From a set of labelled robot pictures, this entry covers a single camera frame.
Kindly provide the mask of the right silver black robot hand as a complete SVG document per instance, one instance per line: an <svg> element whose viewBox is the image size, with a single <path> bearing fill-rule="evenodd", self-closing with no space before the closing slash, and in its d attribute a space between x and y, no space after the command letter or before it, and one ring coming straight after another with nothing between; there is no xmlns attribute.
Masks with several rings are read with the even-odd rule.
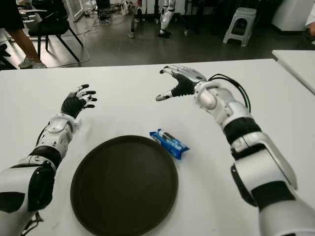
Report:
<svg viewBox="0 0 315 236"><path fill-rule="evenodd" d="M160 74L169 74L178 84L165 93L159 94L156 101L163 101L172 97L193 95L195 86L207 79L193 68L181 65L167 65L160 70Z"/></svg>

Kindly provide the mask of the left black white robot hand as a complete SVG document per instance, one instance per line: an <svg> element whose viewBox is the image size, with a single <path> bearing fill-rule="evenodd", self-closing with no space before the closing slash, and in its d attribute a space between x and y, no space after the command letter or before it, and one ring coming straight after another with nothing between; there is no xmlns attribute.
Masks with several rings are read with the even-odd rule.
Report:
<svg viewBox="0 0 315 236"><path fill-rule="evenodd" d="M88 84L83 84L71 91L62 103L61 113L77 118L82 110L94 108L94 102L97 101L94 97L96 91L88 88Z"/></svg>

